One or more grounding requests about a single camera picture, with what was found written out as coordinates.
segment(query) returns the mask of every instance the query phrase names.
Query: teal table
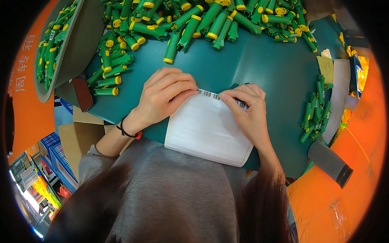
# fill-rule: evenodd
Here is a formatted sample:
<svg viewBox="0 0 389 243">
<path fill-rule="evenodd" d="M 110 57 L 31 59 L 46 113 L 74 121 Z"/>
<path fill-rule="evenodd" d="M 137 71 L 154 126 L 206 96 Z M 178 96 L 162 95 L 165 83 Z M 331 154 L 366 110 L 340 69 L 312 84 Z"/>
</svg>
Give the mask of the teal table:
<svg viewBox="0 0 389 243">
<path fill-rule="evenodd" d="M 300 177 L 308 166 L 307 152 L 312 141 L 300 143 L 300 127 L 305 102 L 316 90 L 319 73 L 316 56 L 329 48 L 333 58 L 346 58 L 331 17 L 314 21 L 317 53 L 312 53 L 302 38 L 297 43 L 273 42 L 266 33 L 252 35 L 244 26 L 238 30 L 235 43 L 225 42 L 221 50 L 203 39 L 192 39 L 187 53 L 178 52 L 173 67 L 190 73 L 200 89 L 214 93 L 244 83 L 256 83 L 266 92 L 267 122 L 270 139 L 287 177 Z M 110 123 L 119 123 L 123 116 L 139 103 L 144 82 L 163 62 L 169 37 L 158 41 L 146 36 L 147 41 L 136 51 L 131 71 L 121 75 L 118 96 L 98 96 L 89 112 Z M 87 72 L 91 76 L 101 66 L 96 55 Z M 57 88 L 56 94 L 77 105 L 71 84 Z M 168 118 L 143 131 L 146 138 L 164 143 Z M 258 154 L 253 150 L 245 168 L 258 169 Z"/>
</svg>

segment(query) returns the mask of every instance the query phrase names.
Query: barcode sticker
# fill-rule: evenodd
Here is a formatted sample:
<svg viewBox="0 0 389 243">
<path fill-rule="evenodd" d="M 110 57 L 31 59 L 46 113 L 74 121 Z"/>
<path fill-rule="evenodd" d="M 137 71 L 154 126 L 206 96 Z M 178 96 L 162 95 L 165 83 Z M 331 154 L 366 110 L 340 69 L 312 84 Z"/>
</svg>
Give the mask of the barcode sticker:
<svg viewBox="0 0 389 243">
<path fill-rule="evenodd" d="M 198 89 L 198 93 L 199 93 L 199 94 L 202 94 L 202 95 L 204 95 L 204 96 L 213 98 L 213 99 L 215 99 L 215 100 L 220 100 L 219 95 L 218 95 L 218 94 L 215 94 L 215 93 L 212 93 L 212 92 L 208 92 L 208 91 L 205 91 L 205 90 L 202 90 L 202 89 Z M 242 101 L 236 100 L 236 102 L 237 102 L 238 105 L 239 105 L 240 107 L 242 107 L 244 110 L 247 110 L 247 109 L 249 108 L 249 106 L 248 106 L 246 103 L 242 102 Z"/>
<path fill-rule="evenodd" d="M 50 40 L 53 40 L 54 34 L 55 34 L 55 31 L 52 30 L 51 33 L 50 33 Z"/>
</svg>

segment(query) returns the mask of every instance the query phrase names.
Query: woman's right hand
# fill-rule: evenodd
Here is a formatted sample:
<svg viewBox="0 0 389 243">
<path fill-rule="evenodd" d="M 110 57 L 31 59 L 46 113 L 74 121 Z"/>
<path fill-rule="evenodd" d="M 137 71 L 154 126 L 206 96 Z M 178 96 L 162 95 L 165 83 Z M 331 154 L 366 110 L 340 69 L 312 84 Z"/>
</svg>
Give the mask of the woman's right hand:
<svg viewBox="0 0 389 243">
<path fill-rule="evenodd" d="M 242 84 L 219 94 L 220 99 L 231 109 L 240 129 L 258 150 L 266 150 L 271 146 L 266 123 L 265 96 L 266 93 L 256 84 Z M 244 101 L 249 108 L 244 111 L 234 98 Z"/>
</svg>

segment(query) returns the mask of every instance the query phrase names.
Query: barcode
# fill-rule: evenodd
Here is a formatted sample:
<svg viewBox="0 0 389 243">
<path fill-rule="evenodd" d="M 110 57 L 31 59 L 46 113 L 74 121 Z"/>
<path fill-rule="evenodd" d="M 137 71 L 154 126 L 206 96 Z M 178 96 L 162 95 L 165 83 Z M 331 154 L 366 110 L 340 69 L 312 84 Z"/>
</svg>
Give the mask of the barcode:
<svg viewBox="0 0 389 243">
<path fill-rule="evenodd" d="M 52 30 L 51 33 L 50 33 L 50 40 L 53 40 L 54 34 L 55 34 L 55 31 Z"/>
</svg>

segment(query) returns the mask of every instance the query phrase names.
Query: white paper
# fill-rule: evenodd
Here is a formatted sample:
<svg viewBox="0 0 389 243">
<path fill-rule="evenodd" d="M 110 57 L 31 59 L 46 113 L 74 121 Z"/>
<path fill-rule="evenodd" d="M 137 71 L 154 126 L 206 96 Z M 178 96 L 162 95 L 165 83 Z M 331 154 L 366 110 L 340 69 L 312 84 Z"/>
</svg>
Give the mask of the white paper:
<svg viewBox="0 0 389 243">
<path fill-rule="evenodd" d="M 347 95 L 349 94 L 350 76 L 350 61 L 348 59 L 335 59 L 334 88 L 332 88 L 331 107 L 329 108 L 331 115 L 327 123 L 326 131 L 322 134 L 327 144 L 334 137 L 342 121 Z"/>
<path fill-rule="evenodd" d="M 170 116 L 165 147 L 203 159 L 242 167 L 253 148 L 231 110 L 215 93 L 199 89 Z M 247 109 L 245 103 L 237 101 Z"/>
</svg>

